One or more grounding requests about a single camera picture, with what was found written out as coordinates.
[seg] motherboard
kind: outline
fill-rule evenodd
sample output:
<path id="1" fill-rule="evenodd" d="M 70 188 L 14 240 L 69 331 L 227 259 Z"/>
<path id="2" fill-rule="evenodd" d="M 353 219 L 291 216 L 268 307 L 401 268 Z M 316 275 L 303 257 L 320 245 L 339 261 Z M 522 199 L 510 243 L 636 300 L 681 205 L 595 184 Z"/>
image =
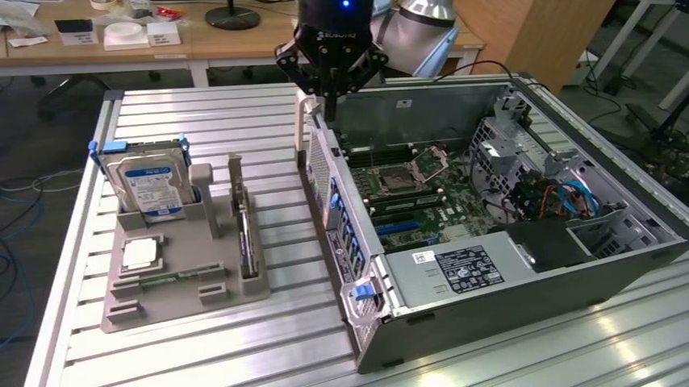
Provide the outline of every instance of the motherboard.
<path id="1" fill-rule="evenodd" d="M 408 145 L 396 156 L 368 153 L 349 156 L 351 172 L 385 253 L 484 235 L 496 225 L 460 152 L 438 143 L 420 150 Z"/>

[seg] black lamp base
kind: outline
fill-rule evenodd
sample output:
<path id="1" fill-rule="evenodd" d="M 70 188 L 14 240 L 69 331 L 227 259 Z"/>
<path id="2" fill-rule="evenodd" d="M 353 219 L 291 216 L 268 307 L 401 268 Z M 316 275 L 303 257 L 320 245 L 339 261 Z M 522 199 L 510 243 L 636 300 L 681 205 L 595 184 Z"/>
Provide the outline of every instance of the black lamp base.
<path id="1" fill-rule="evenodd" d="M 257 26 L 260 15 L 255 11 L 239 6 L 235 7 L 235 14 L 232 15 L 229 8 L 221 6 L 205 13 L 205 23 L 223 30 L 247 30 Z"/>

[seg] blue hard drive label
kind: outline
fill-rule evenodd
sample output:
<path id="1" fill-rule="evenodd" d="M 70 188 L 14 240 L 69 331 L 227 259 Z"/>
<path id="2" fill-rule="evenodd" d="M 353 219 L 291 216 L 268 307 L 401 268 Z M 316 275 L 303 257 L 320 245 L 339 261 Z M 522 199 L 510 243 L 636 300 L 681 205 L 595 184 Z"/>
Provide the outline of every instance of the blue hard drive label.
<path id="1" fill-rule="evenodd" d="M 142 214 L 164 217 L 181 211 L 180 193 L 169 184 L 170 168 L 132 169 L 125 171 L 125 179 Z"/>

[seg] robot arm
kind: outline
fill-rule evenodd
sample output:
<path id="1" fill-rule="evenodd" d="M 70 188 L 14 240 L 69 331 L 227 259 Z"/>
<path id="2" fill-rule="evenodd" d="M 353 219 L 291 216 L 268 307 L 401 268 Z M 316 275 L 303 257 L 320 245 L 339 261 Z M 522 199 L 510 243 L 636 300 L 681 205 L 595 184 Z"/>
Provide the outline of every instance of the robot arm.
<path id="1" fill-rule="evenodd" d="M 299 89 L 324 99 L 335 120 L 336 99 L 356 92 L 387 65 L 416 77 L 440 71 L 458 35 L 452 0 L 299 0 L 293 39 L 275 60 Z M 299 53 L 311 66 L 297 64 Z"/>
<path id="2" fill-rule="evenodd" d="M 275 49 L 289 79 L 324 98 L 327 121 L 335 119 L 336 98 L 357 91 L 387 62 L 372 43 L 371 15 L 372 0 L 301 0 L 293 39 Z M 312 69 L 299 66 L 299 52 Z"/>

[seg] wooden cabinet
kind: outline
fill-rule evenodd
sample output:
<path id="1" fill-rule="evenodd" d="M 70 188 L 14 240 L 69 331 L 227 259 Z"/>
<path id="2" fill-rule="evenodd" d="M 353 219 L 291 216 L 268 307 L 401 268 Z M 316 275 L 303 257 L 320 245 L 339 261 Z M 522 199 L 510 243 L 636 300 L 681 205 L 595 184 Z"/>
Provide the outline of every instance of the wooden cabinet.
<path id="1" fill-rule="evenodd" d="M 454 0 L 454 10 L 486 42 L 478 60 L 524 71 L 556 93 L 574 71 L 614 0 Z M 499 73 L 479 64 L 472 74 Z"/>

